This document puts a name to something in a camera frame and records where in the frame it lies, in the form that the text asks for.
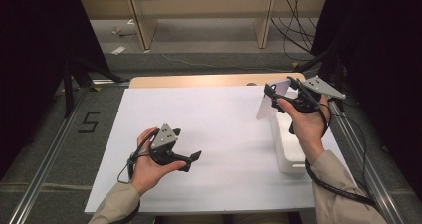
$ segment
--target black curtain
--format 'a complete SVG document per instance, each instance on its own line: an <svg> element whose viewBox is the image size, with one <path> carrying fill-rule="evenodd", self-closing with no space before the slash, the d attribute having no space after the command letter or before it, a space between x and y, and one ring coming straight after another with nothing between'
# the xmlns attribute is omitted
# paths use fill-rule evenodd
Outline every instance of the black curtain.
<svg viewBox="0 0 422 224"><path fill-rule="evenodd" d="M422 0L364 0L339 53L347 79L397 166L422 200ZM312 51L333 41L352 0L327 0Z"/></svg>
<svg viewBox="0 0 422 224"><path fill-rule="evenodd" d="M63 64L82 76L88 69L70 58L109 69L80 0L0 0L0 17L1 178L46 115Z"/></svg>

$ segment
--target person's left hand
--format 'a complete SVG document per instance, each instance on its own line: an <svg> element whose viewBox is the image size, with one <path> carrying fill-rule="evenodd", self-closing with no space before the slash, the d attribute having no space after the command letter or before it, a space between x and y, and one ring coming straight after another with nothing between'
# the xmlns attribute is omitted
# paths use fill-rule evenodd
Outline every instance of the person's left hand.
<svg viewBox="0 0 422 224"><path fill-rule="evenodd" d="M149 128L144 131L137 138L137 145L140 143L152 132L156 131L157 128ZM151 145L151 140L148 140L142 147L142 149L147 149ZM178 170L186 165L184 161L174 161L167 165L161 166L155 163L149 155L141 156L137 159L135 169L133 172L133 177L130 183L137 190L139 195L143 195L146 191L153 188L159 180L165 176L167 173Z"/></svg>

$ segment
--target black cable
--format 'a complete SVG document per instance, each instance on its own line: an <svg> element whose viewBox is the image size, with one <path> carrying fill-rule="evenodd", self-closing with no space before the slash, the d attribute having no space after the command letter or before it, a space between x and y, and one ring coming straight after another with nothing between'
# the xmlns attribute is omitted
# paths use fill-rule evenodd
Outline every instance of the black cable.
<svg viewBox="0 0 422 224"><path fill-rule="evenodd" d="M129 33L129 34L118 34L120 37L128 37L128 36L133 36L136 35L137 33Z"/></svg>
<svg viewBox="0 0 422 224"><path fill-rule="evenodd" d="M313 27L316 29L316 28L317 28L317 26L316 26L316 25L314 25L314 23L313 23L313 21L311 20L311 18L308 18L308 20L310 21L311 25L313 25Z"/></svg>
<svg viewBox="0 0 422 224"><path fill-rule="evenodd" d="M312 43L311 43L310 39L308 38L308 36L306 35L306 32L305 32L304 28L302 27L301 23L299 22L299 17L298 17L298 0L295 0L295 9L293 9L293 8L292 8L292 5L290 4L289 0L286 0L286 2L288 3L289 8L290 8L290 10L291 10L291 12L292 12L292 19L291 19L291 22L289 23L289 27L290 27L290 25L292 24L292 20L293 20L293 18L295 18L295 20L296 20L296 21L297 21L297 23L298 23L299 31L300 31L300 30L302 30L302 32L301 32L301 37L302 37L302 40L304 41L305 46L306 46L306 47L308 48L308 50L309 50L310 48L308 47L308 44L307 44L307 42L305 41L305 39L304 39L304 37L303 37L303 34L304 34L304 35L305 35L305 37L307 38L308 42L309 42L310 44L312 44Z"/></svg>
<svg viewBox="0 0 422 224"><path fill-rule="evenodd" d="M360 203L363 203L363 204L370 205L370 206L372 206L372 207L374 207L376 209L376 204L375 204L375 202L372 199L370 199L368 197L365 197L365 196L361 196L361 195L355 194L355 193L351 193L351 192L348 192L348 191L344 191L344 190L338 189L338 188L336 188L334 186L331 186L328 183L320 180L319 178L317 178L314 175L314 173L311 171L310 164L308 163L308 161L306 159L305 159L305 169L307 171L307 174L310 176L310 178L317 185L319 185L320 187L322 187L323 189L328 190L328 191L330 191L332 193L335 193L337 195L340 195L342 197L348 198L350 200L353 200L353 201L357 201L357 202L360 202Z"/></svg>
<svg viewBox="0 0 422 224"><path fill-rule="evenodd" d="M133 176L133 167L134 167L134 165L135 165L135 163L136 163L136 161L137 161L137 159L140 157L140 156L144 156L144 155L139 155L139 152L140 152L140 150L142 149L142 147L143 147L143 145L148 141L148 140L150 140L153 136L155 136L155 135L157 135L158 134L158 132L159 132L159 129L158 130L156 130L156 131L154 131L154 132L152 132L152 133L150 133L146 138L144 138L143 139L143 141L137 146L137 149L136 149L136 151L130 156L130 158L127 160L127 163L126 163L126 165L124 166L124 168L123 168L123 170L120 172L120 174L118 175L118 177L117 177L117 181L118 182L120 182L120 183L124 183L124 184L129 184L129 181L128 182L125 182L125 181L121 181L120 180L120 176L121 176L121 174L124 172L124 170L127 168L127 173L128 173L128 177L129 177L129 180L131 180L131 178L132 178L132 176Z"/></svg>
<svg viewBox="0 0 422 224"><path fill-rule="evenodd" d="M129 223L133 218L135 218L135 216L139 212L139 207L140 207L140 200L137 202L137 206L134 208L134 210L129 215L127 215L126 217L124 217L121 220L118 220L118 221L115 221L115 222L111 222L110 224L125 224L125 223Z"/></svg>
<svg viewBox="0 0 422 224"><path fill-rule="evenodd" d="M283 21L282 21L282 19L280 19L280 18L278 18L279 19L279 22L280 22L280 24L282 24L283 25L283 27L285 27L285 28L289 28L288 26L286 26L286 24L284 24L283 23ZM294 33L298 33L298 34L300 34L300 33L302 33L302 34L306 34L307 36L309 36L309 37L313 37L314 35L311 35L311 34L308 34L308 33L303 33L303 32L300 32L300 31L297 31L297 30L294 30L294 29L292 29L292 28L289 28L290 29L290 31L291 32L294 32Z"/></svg>
<svg viewBox="0 0 422 224"><path fill-rule="evenodd" d="M370 195L370 192L369 192L369 189L367 188L367 183L366 183L366 174L365 174L365 170L366 170L366 152L367 152L367 145L366 145L366 138L365 138L365 136L364 136L364 134L363 134L363 130L360 128L360 126L357 124L357 122L356 121L354 121L353 119L351 119L351 118L348 118L348 117L346 117L346 116L343 116L343 115L338 115L338 114L332 114L332 116L335 116L335 117L341 117L341 118L345 118L345 119L347 119L348 121L351 121L351 122L353 122L354 124L355 124L355 126L358 128L358 130L359 130L359 132L362 134L362 139L363 139L363 162L362 162L362 180L363 180L363 188L364 188L364 190L365 190L365 192L368 194L368 195Z"/></svg>
<svg viewBox="0 0 422 224"><path fill-rule="evenodd" d="M295 44L296 46L298 46L299 48L301 48L302 50L306 51L307 53L310 52L310 50L304 48L303 46L299 45L297 42L295 42L292 38L288 37L286 33L282 32L282 30L280 30L280 28L276 25L276 23L274 23L274 20L271 19L271 22L273 23L273 25L276 27L276 29L283 35L284 38L287 38L289 41L291 41L293 44Z"/></svg>
<svg viewBox="0 0 422 224"><path fill-rule="evenodd" d="M347 118L347 117L345 117L345 116L342 116L342 115L337 115L337 114L332 114L332 112L331 112L331 109L330 109L330 107L328 106L328 105L326 105L326 104L321 104L322 106L324 106L324 107L327 107L328 108L328 111L329 111L329 114L330 114L330 116L338 116L338 117L343 117L343 118ZM324 121L324 125L325 125L325 129L324 129L324 133L326 132L326 130L327 130L327 127L330 125L330 122L331 122L331 120L329 121L329 123L327 123L327 120L326 120L326 117L325 117L325 115L324 115L324 113L323 113L323 111L321 110L321 109L319 109L318 110L318 112L319 112L319 114L321 115L321 117L322 117L322 120ZM352 119L349 119L349 118L347 118L347 120L351 120L352 122L354 122L355 124L357 124L354 120L352 120ZM361 130L361 128L359 127L359 126L357 126L358 127L358 129L359 129L359 131L363 134L363 131ZM308 163L308 161L306 160L305 161L305 167L306 167L306 171L307 171L307 174L310 176L310 178L316 183L316 184L318 184L319 186L321 186L322 188L324 188L324 189L326 189L326 190L328 190L328 191L331 191L331 192L333 192L333 193L335 193L335 194L338 194L338 195L340 195L340 196L343 196L343 197L346 197L346 198L349 198L349 199L351 199L351 200L354 200L354 201L358 201L358 202L361 202L361 203L363 203L363 204L367 204L367 205L370 205L370 206L372 206L372 207L374 207L375 209L376 209L376 205L375 205L375 202L370 198L371 197L371 195L370 195L370 192L369 192L369 190L367 189L367 186L366 186L366 176L365 176L365 166L366 166L366 141L365 141L365 139L364 139L364 137L363 137L363 144L364 144L364 155L363 155L363 168L362 168L362 178L363 178L363 183L364 184L362 184L362 183L360 183L358 180L356 180L356 182L357 183L359 183L361 186L362 186L362 188L364 189L364 191L366 192L366 195L368 195L368 197L365 197L365 196L361 196L361 195L358 195L358 194L355 194L355 193L350 193L350 192L347 192L347 191L343 191L343 190L341 190L341 189L338 189L338 188L335 188L335 187L333 187L333 186L331 186L331 185L329 185L329 184L327 184L327 183L325 183L324 181L322 181L322 180L320 180L320 179L318 179L313 173L312 173L312 171L311 171L311 169L310 169L310 165L309 165L309 163Z"/></svg>

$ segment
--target cable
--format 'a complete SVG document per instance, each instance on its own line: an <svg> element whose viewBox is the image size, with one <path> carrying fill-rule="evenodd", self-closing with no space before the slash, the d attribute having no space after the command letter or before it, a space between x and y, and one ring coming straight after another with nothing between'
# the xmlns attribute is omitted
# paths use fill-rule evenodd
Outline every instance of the cable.
<svg viewBox="0 0 422 224"><path fill-rule="evenodd" d="M301 48L302 50L304 50L305 52L309 53L310 50L307 48L304 48L303 46L299 45L297 42L295 42L292 38L288 37L287 33L282 32L282 30L280 30L280 28L276 25L276 23L274 23L274 20L271 19L271 22L273 23L273 25L276 27L276 29L283 35L284 38L287 38L289 41L291 41L293 44L295 44L296 46L298 46L299 48Z"/></svg>
<svg viewBox="0 0 422 224"><path fill-rule="evenodd" d="M357 124L357 122L356 121L354 121L353 119L351 119L351 118L348 118L348 117L346 117L346 116L343 116L343 115L338 115L338 114L332 114L332 116L335 116L335 117L341 117L341 118L345 118L345 119L347 119L348 121L351 121L351 122L353 122L354 124L355 124L355 126L359 129L359 132L362 134L362 138L363 138L363 141L362 141L362 143L363 143L363 163L362 163L362 180L363 180L363 188L364 188L364 190L365 190L365 192L368 194L368 195L370 195L370 192L369 192L369 189L367 188L367 184L366 184L366 174L365 174L365 170L366 170L366 152L367 152L367 145L366 145L366 138L365 138L365 136L363 135L363 130L360 128L360 126Z"/></svg>
<svg viewBox="0 0 422 224"><path fill-rule="evenodd" d="M223 67L223 66L214 66L214 65L204 64L204 63L188 63L188 62L185 62L185 61L179 60L179 59L170 59L170 58L166 57L164 55L164 53L161 53L161 55L166 60L168 60L168 61L171 61L171 62L179 62L179 63L183 63L183 64L186 64L186 65L189 65L189 66L203 66L203 67L219 68L219 69L222 69L222 68L236 68L236 69L242 69L242 70L267 70L267 71L280 72L280 73L290 72L290 71L277 70L277 69L271 69L271 68L256 68L256 67L246 68L246 67L238 67L238 66L224 66Z"/></svg>
<svg viewBox="0 0 422 224"><path fill-rule="evenodd" d="M126 165L124 166L124 168L121 170L121 172L118 174L118 177L117 177L117 181L118 182L120 182L120 183L124 183L124 184L129 184L129 181L128 182L125 182L125 181L121 181L120 180L120 176L121 176L121 174L124 172L124 170L127 168L127 172L128 172L128 177L129 177L129 180L131 180L131 178L132 178L132 176L133 176L133 167L134 167L134 165L135 165L135 163L136 163L136 161L137 161L137 159L140 157L140 156L146 156L147 154L142 154L142 155L139 155L139 152L141 151L141 149L142 149L142 147L143 147L143 145L148 141L148 140L150 140L153 136L155 136L155 135L157 135L158 134L158 132L159 132L159 129L158 130L156 130L156 131L154 131L154 132L151 132L146 138L144 138L143 139L143 141L137 146L137 149L136 149L136 151L130 156L130 158L127 160L127 163L126 163Z"/></svg>
<svg viewBox="0 0 422 224"><path fill-rule="evenodd" d="M129 34L118 34L120 37L128 37L128 36L133 36L136 35L137 33L129 33Z"/></svg>
<svg viewBox="0 0 422 224"><path fill-rule="evenodd" d="M337 114L332 114L331 113L331 109L329 108L329 106L328 105L326 105L326 104L321 104L322 106L325 106L325 107L328 107L328 111L329 111L329 113L330 113L330 116L339 116L339 117L345 117L345 116L342 116L342 115L337 115ZM320 113L320 115L321 115L321 117L322 117L322 119L323 119L323 121L324 121L324 124L325 125L328 125L326 122L327 122L327 120L326 120L326 117L325 117L325 115L324 115L324 113L323 113L323 111L321 110L321 109L318 109L318 112ZM365 162L366 162L366 142L364 143L365 144L365 146L364 146L364 156L363 156L363 181L364 181L364 183L366 184L366 178L365 178L365 175L364 175L364 167L365 167ZM328 190L328 191L330 191L330 192L332 192L332 193L335 193L335 194L337 194L337 195L340 195L340 196L342 196L342 197L345 197L345 198L348 198L348 199L350 199L350 200L353 200L353 201L357 201L357 202L360 202L360 203L363 203L363 204L366 204L366 205L370 205L370 206L372 206L372 207L374 207L375 209L376 209L376 204L375 204L375 202L372 200L372 198L370 198L370 193L369 193L369 191L367 190L367 188L366 188L366 186L365 185L363 185L363 187L364 187L364 189L365 189L365 191L367 192L367 195L368 195L368 197L366 197L366 196L362 196L362 195L358 195L358 194L356 194L356 193L352 193L352 192L348 192L348 191L344 191L344 190L341 190L341 189L338 189L338 188L336 188L336 187L334 187L334 186L331 186L330 184L328 184L328 183L326 183L326 182L324 182L324 181L322 181L322 180L320 180L316 175L314 175L314 173L311 171L311 168L310 168L310 164L308 163L308 161L307 160L305 160L305 169L306 169L306 171L307 171L307 174L308 174L308 176L311 178L311 180L312 181L314 181L317 185L319 185L320 187L322 187L322 188L324 188L324 189L326 189L326 190Z"/></svg>
<svg viewBox="0 0 422 224"><path fill-rule="evenodd" d="M308 34L308 33L303 33L303 32L297 31L297 30L293 30L292 28L289 28L288 26L286 26L286 24L283 23L282 19L280 19L280 18L278 18L278 19L279 19L280 24L282 24L283 27L290 29L291 32L298 33L298 34L300 34L300 33L306 34L309 37L313 37L314 36L314 35L311 35L311 34Z"/></svg>
<svg viewBox="0 0 422 224"><path fill-rule="evenodd" d="M311 20L311 18L308 18L308 20L310 21L311 25L313 25L313 27L316 29L316 28L317 28L317 26L316 26L316 25L314 25L314 23L313 23L313 21Z"/></svg>
<svg viewBox="0 0 422 224"><path fill-rule="evenodd" d="M309 42L310 44L312 44L312 43L311 43L310 39L308 38L308 36L306 35L306 32L305 32L304 28L302 27L301 23L299 22L299 17L298 17L298 0L295 0L295 9L293 9L293 8L292 8L292 5L291 5L291 3L289 2L289 0L286 0L286 2L288 3L289 8L290 8L290 10L291 10L291 12L292 12L292 19L291 19L291 22L289 23L289 28L290 28L290 25L292 24L292 20L293 20L293 18L295 18L295 20L296 20L296 21L297 21L297 23L298 23L299 31L300 31L300 30L302 30L302 31L303 31L303 32L301 32L301 37L302 37L302 40L304 41L305 46L306 46L306 47L308 48L308 50L309 50L310 48L308 47L308 44L307 44L307 42L305 41L305 39L304 39L303 35L305 35L305 37L307 38L307 40L308 40L308 42Z"/></svg>
<svg viewBox="0 0 422 224"><path fill-rule="evenodd" d="M301 46L301 45L299 45L297 42L295 42L293 39L291 39L290 37L288 37L287 35L286 35L286 33L283 33L280 29L279 29L279 27L276 25L276 23L274 23L274 20L273 19L271 19L271 22L273 23L273 25L274 25L274 27L283 35L283 53L286 55L286 57L288 57L289 59L291 59L291 60L294 60L294 61L303 61L303 62L307 62L307 61L310 61L310 59L299 59L299 58L293 58L293 57L291 57L291 56L289 56L289 54L286 52L286 46L285 46L285 43L286 43L286 38L289 40L289 41L291 41L293 44L295 44L296 46L298 46L299 48L301 48L302 50L304 50L304 51L306 51L307 53L309 53L310 51L309 50L307 50L306 48L304 48L303 46Z"/></svg>
<svg viewBox="0 0 422 224"><path fill-rule="evenodd" d="M360 105L352 105L352 104L350 104L350 103L347 103L347 102L343 102L344 104L346 104L347 106L349 106L349 107L351 107L351 108L355 108L355 109L360 109ZM387 149L387 147L385 146L385 144L383 144L383 143L381 143L381 144L379 144L379 149L381 150L381 151L383 151L383 152L385 152L385 153L390 153L389 151L388 151L388 149Z"/></svg>

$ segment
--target person's right hand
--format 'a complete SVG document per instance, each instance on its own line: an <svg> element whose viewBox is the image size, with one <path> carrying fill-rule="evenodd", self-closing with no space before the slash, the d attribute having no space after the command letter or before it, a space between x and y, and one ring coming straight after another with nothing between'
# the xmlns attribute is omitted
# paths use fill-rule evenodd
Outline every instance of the person's right hand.
<svg viewBox="0 0 422 224"><path fill-rule="evenodd" d="M291 117L293 130L301 145L302 151L308 162L313 164L325 152L321 140L325 128L322 117L319 112L300 113L284 99L277 99L277 103ZM325 95L321 96L320 103L327 105ZM321 106L320 108L325 114L326 120L329 120L328 107Z"/></svg>

